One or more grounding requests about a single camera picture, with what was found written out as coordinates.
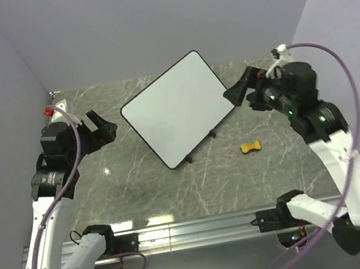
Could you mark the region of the yellow bone-shaped eraser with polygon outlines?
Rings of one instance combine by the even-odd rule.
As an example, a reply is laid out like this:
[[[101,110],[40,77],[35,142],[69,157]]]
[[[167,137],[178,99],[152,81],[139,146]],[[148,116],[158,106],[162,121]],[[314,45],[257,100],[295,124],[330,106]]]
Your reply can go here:
[[[262,148],[260,142],[255,140],[254,142],[242,144],[240,146],[241,152],[244,154],[251,153],[252,151],[259,151]]]

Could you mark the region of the white whiteboard black frame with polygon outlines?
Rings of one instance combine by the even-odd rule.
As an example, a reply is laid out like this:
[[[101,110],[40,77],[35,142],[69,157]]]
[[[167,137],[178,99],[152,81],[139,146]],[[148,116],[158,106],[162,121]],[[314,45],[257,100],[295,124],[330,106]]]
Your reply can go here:
[[[234,109],[224,91],[224,83],[192,50],[125,103],[120,113],[174,170]]]

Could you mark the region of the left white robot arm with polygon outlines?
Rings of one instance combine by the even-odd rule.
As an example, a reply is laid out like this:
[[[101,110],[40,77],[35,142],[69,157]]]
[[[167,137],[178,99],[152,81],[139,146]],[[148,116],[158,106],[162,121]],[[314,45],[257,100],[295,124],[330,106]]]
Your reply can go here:
[[[24,269],[93,269],[99,258],[120,260],[138,252],[136,234],[118,238],[110,225],[89,225],[71,257],[61,261],[67,215],[80,176],[78,164],[116,138],[115,123],[94,111],[86,115],[96,130],[73,117],[54,118],[42,130],[42,152],[31,179],[33,226]]]

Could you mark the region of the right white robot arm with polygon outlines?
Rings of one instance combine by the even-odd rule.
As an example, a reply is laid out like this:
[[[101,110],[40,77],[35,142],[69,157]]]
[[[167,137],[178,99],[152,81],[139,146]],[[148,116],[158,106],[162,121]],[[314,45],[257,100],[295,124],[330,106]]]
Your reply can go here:
[[[243,75],[223,96],[234,106],[243,100],[255,111],[275,110],[288,117],[290,126],[318,156],[345,199],[339,208],[298,189],[277,198],[277,217],[282,225],[298,221],[331,232],[347,254],[360,252],[360,154],[353,135],[336,105],[319,99],[316,72],[308,63],[275,67],[274,77],[256,67]]]

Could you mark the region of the right black whiteboard foot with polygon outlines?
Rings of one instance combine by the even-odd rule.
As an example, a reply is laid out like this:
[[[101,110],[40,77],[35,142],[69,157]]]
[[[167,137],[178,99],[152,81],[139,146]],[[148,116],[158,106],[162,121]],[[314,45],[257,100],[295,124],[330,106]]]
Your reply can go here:
[[[211,131],[209,132],[209,135],[210,135],[212,138],[216,138],[216,136],[217,136],[217,134],[215,133],[214,130],[211,130]]]

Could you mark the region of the black whiteboard foot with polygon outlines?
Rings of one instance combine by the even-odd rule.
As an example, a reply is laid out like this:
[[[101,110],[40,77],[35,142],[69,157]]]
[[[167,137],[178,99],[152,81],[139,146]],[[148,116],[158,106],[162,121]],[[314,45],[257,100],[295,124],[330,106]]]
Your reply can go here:
[[[217,134],[215,133],[214,130],[211,130],[211,131],[209,132],[209,135],[210,135],[212,138],[216,138],[216,136],[217,136]]]
[[[188,163],[192,163],[192,162],[194,161],[190,155],[186,155],[186,156],[185,156],[185,160],[186,160]]]

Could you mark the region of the left black whiteboard foot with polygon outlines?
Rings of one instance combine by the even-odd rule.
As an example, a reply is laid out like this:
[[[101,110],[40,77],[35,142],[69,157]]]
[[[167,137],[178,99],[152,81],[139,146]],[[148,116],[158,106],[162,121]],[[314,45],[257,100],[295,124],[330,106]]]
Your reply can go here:
[[[186,160],[188,163],[192,163],[192,162],[194,161],[190,155],[186,155],[186,156],[185,156],[185,160]]]

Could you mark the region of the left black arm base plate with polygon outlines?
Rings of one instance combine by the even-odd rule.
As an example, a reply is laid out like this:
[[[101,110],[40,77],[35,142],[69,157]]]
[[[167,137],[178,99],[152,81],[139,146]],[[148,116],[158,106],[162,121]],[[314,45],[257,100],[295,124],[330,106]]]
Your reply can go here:
[[[139,239],[136,232],[113,236],[106,243],[106,254],[116,255],[120,253],[132,253],[139,250]]]

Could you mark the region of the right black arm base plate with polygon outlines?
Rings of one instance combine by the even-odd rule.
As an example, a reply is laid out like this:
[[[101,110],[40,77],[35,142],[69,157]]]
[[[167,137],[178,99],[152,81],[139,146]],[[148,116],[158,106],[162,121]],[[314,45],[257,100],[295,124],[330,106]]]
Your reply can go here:
[[[276,208],[256,211],[255,219],[250,222],[250,225],[259,228],[260,233],[284,230],[303,224],[308,223],[304,220],[294,219],[287,210],[284,211]]]

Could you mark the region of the aluminium mounting rail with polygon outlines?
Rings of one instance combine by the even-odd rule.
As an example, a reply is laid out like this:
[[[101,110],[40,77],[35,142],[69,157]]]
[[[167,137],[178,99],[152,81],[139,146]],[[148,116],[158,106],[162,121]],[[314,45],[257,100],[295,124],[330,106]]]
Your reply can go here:
[[[138,230],[116,232],[117,239],[130,234],[138,235],[138,251],[143,255],[157,255],[223,242],[243,240],[263,236],[257,225],[252,222],[257,212],[275,212],[275,205],[264,206],[199,219],[155,225]]]

